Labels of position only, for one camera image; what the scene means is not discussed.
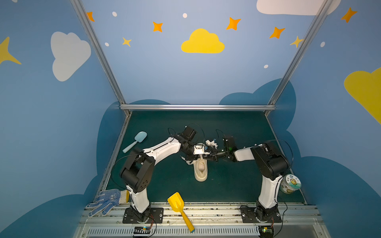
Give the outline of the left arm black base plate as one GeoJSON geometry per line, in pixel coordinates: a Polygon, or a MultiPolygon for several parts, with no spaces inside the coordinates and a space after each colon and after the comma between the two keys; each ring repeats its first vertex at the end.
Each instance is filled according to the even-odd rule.
{"type": "Polygon", "coordinates": [[[125,210],[123,224],[149,224],[151,222],[161,224],[163,222],[163,208],[148,207],[143,213],[137,212],[132,207],[125,210]]]}

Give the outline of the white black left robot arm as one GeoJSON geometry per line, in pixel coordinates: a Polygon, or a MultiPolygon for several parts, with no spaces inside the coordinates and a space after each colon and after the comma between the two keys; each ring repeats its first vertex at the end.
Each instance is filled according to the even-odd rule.
{"type": "Polygon", "coordinates": [[[138,223],[145,223],[150,217],[150,201],[147,197],[147,187],[152,179],[154,167],[160,161],[178,152],[194,155],[196,143],[169,137],[164,142],[146,148],[135,158],[127,159],[120,171],[120,177],[125,182],[132,200],[130,211],[138,223]]]}

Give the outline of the white canvas sneaker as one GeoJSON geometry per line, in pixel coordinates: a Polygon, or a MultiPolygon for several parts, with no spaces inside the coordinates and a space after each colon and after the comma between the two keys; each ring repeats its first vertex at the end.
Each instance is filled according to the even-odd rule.
{"type": "Polygon", "coordinates": [[[207,161],[199,158],[193,163],[194,176],[199,182],[206,181],[208,176],[207,161]]]}

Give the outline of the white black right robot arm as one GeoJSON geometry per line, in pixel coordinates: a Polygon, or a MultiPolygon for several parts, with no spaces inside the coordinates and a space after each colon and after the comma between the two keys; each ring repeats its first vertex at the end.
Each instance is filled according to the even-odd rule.
{"type": "Polygon", "coordinates": [[[209,154],[205,159],[217,161],[220,158],[227,157],[233,162],[244,162],[254,160],[262,175],[261,193],[256,202],[255,218],[260,223],[276,220],[278,210],[278,193],[281,180],[287,174],[291,165],[284,154],[277,146],[276,140],[267,140],[261,144],[251,147],[237,149],[236,145],[229,145],[225,141],[225,148],[217,149],[214,141],[207,141],[205,152],[209,154]]]}

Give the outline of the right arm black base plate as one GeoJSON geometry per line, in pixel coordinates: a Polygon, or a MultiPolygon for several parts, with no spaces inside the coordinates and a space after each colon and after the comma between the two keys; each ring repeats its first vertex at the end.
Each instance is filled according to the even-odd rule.
{"type": "Polygon", "coordinates": [[[282,218],[276,205],[273,208],[249,207],[242,205],[240,207],[243,223],[281,223],[282,218]]]}

